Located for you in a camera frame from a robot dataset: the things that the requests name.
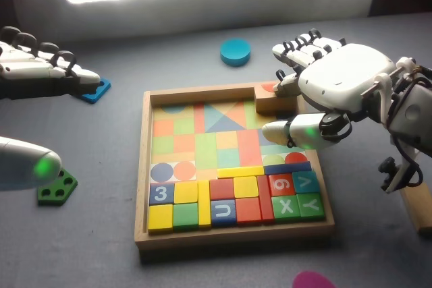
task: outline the robotic hand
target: robotic hand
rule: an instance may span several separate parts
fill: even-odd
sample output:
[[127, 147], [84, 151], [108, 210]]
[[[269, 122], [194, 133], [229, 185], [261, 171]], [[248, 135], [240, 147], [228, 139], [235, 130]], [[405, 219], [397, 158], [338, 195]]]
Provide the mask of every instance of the robotic hand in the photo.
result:
[[[321, 113], [301, 114], [263, 126], [266, 139], [288, 147], [319, 149], [350, 135], [352, 122], [371, 118], [390, 133], [402, 164], [385, 159], [381, 188], [390, 193], [420, 185], [423, 174], [414, 161], [419, 151], [432, 156], [432, 70], [403, 57], [394, 64], [379, 51], [345, 39], [331, 40], [312, 29], [294, 41], [273, 47], [273, 54], [294, 70], [278, 70], [277, 96], [298, 96]], [[418, 173], [418, 181], [411, 183]]]
[[[82, 69], [69, 51], [38, 43], [14, 27], [0, 30], [0, 99], [94, 94], [101, 79]], [[52, 182], [61, 170], [53, 151], [0, 137], [0, 190], [20, 190]]]

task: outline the green square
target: green square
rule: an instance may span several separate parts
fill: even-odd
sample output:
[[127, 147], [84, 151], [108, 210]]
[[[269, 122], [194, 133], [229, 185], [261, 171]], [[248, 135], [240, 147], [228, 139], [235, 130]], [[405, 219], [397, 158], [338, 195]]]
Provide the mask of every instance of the green square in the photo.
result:
[[271, 203], [273, 204], [273, 211], [277, 222], [291, 222], [300, 218], [297, 197], [272, 197]]
[[68, 200], [77, 185], [76, 179], [62, 169], [59, 177], [53, 183], [38, 187], [38, 204], [61, 206]]
[[238, 148], [224, 148], [217, 150], [217, 167], [219, 169], [240, 167]]
[[297, 199], [300, 207], [300, 215], [303, 219], [325, 218], [325, 211], [320, 194], [297, 194]]
[[195, 167], [217, 169], [216, 133], [195, 134]]
[[173, 208], [173, 226], [179, 231], [198, 228], [198, 204], [175, 204]]
[[152, 154], [169, 154], [174, 152], [173, 136], [157, 136], [151, 143]]
[[174, 120], [174, 135], [193, 134], [194, 132], [193, 118], [179, 118]]

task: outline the blue rectangular block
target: blue rectangular block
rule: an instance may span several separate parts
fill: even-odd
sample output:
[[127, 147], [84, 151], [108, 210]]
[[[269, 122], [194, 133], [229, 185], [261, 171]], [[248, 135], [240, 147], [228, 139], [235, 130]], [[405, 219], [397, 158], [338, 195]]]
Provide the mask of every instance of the blue rectangular block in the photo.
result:
[[166, 205], [174, 203], [174, 183], [156, 183], [150, 185], [149, 205]]
[[314, 171], [293, 172], [292, 180], [296, 194], [319, 192], [318, 178]]
[[310, 162], [287, 163], [285, 165], [265, 165], [265, 175], [281, 175], [298, 171], [312, 171]]
[[236, 201], [214, 200], [211, 202], [212, 226], [230, 226], [237, 224]]
[[86, 102], [90, 104], [96, 103], [108, 89], [111, 87], [111, 82], [108, 79], [101, 78], [100, 86], [97, 87], [96, 93], [94, 94], [83, 94], [79, 98], [82, 100], [85, 100]]

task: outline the teal square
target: teal square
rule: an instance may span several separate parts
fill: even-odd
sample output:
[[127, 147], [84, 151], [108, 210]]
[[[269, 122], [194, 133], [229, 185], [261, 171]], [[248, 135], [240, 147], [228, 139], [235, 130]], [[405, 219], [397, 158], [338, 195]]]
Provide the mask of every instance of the teal square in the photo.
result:
[[173, 227], [179, 231], [198, 228], [198, 204], [175, 204], [173, 207]]
[[277, 222], [291, 222], [300, 218], [297, 197], [279, 196], [272, 197], [273, 212]]
[[174, 135], [193, 134], [195, 132], [194, 118], [174, 119]]
[[319, 182], [314, 171], [293, 172], [292, 180], [294, 181], [296, 194], [319, 192]]
[[219, 169], [240, 167], [238, 148], [217, 150], [217, 167]]
[[325, 218], [325, 211], [320, 194], [298, 194], [297, 199], [302, 219], [315, 220]]

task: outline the blue circle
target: blue circle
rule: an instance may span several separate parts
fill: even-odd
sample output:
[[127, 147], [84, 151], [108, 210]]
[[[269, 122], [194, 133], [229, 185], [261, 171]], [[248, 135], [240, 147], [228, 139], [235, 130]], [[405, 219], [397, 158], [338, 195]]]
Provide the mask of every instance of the blue circle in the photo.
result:
[[186, 108], [185, 105], [167, 106], [162, 107], [162, 110], [169, 114], [178, 114]]
[[158, 163], [151, 169], [150, 176], [156, 182], [165, 182], [171, 179], [173, 172], [173, 167], [168, 163]]
[[250, 58], [250, 45], [245, 40], [233, 38], [221, 45], [221, 59], [232, 67], [245, 65]]

